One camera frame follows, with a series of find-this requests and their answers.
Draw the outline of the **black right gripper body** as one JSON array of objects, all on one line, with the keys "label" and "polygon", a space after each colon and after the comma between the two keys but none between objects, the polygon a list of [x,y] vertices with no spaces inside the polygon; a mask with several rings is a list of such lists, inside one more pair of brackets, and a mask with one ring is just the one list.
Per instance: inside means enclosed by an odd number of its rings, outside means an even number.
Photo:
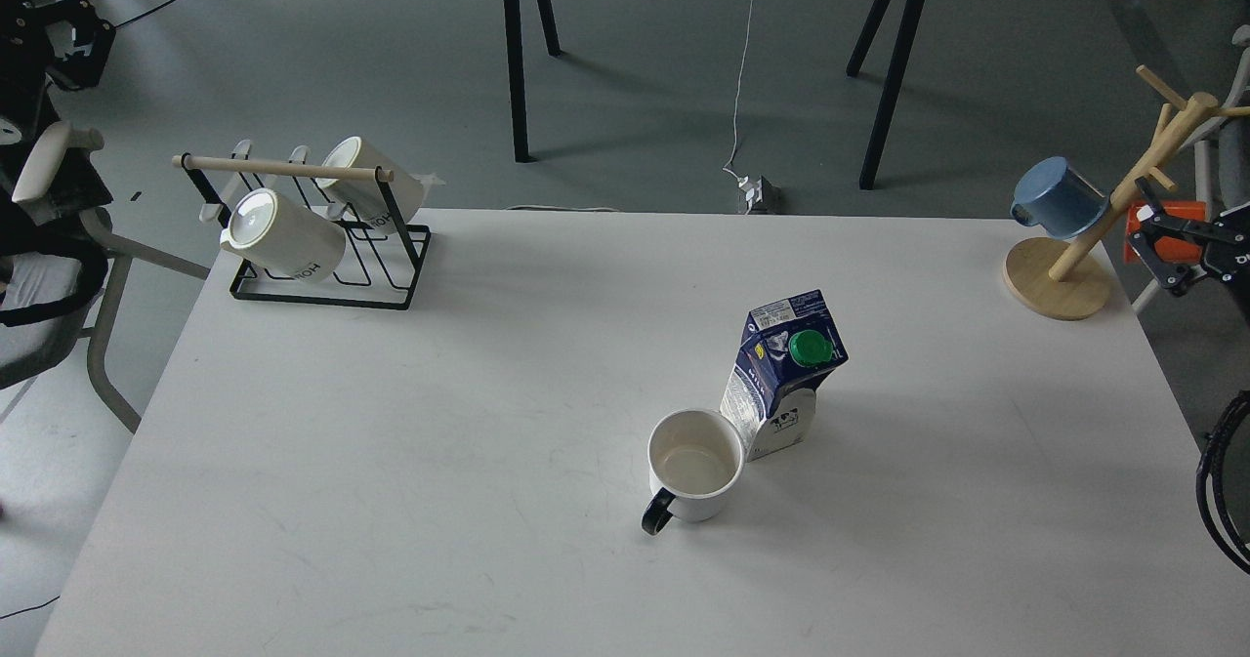
[{"label": "black right gripper body", "polygon": [[1226,211],[1216,217],[1202,249],[1202,267],[1220,284],[1249,324],[1249,211]]}]

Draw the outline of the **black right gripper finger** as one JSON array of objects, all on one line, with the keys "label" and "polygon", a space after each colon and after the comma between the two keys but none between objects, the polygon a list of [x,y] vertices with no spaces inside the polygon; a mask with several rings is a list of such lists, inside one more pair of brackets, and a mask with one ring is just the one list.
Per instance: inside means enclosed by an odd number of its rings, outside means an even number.
[{"label": "black right gripper finger", "polygon": [[1212,224],[1205,200],[1164,200],[1152,190],[1152,180],[1139,177],[1134,181],[1140,194],[1138,209],[1132,209],[1134,240],[1220,240],[1222,226]]},{"label": "black right gripper finger", "polygon": [[1182,242],[1192,244],[1192,246],[1199,247],[1199,260],[1195,266],[1184,266],[1182,264],[1169,264],[1159,254],[1156,244],[1160,240],[1134,240],[1132,249],[1138,254],[1138,257],[1148,270],[1151,271],[1152,279],[1161,289],[1166,292],[1172,294],[1172,296],[1181,297],[1188,294],[1188,289],[1192,284],[1201,282],[1201,280],[1210,279],[1204,269],[1204,247],[1208,240],[1182,240]]}]

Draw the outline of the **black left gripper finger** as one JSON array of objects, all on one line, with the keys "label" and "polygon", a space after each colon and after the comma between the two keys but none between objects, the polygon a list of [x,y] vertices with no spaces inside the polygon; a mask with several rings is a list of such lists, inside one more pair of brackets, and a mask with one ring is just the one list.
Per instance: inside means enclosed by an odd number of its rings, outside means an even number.
[{"label": "black left gripper finger", "polygon": [[[98,87],[110,57],[116,26],[102,20],[90,0],[51,0],[28,11],[38,42],[36,59],[55,86],[68,92]],[[62,51],[50,42],[48,30],[68,31]]]}]

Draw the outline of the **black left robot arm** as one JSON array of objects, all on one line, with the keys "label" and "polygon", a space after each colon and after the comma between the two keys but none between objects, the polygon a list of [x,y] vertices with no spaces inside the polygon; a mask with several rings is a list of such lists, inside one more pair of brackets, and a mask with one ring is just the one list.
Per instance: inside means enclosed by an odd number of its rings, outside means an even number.
[{"label": "black left robot arm", "polygon": [[108,274],[76,234],[80,212],[111,202],[92,167],[98,134],[62,122],[49,89],[98,86],[116,37],[90,0],[2,0],[2,324],[85,309]]}]

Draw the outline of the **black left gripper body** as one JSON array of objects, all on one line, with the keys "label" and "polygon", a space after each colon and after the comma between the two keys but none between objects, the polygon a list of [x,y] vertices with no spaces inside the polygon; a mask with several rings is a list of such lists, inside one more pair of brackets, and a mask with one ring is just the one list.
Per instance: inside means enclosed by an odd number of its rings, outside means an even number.
[{"label": "black left gripper body", "polygon": [[1,119],[4,131],[39,131],[55,54],[46,31],[58,7],[1,0]]}]

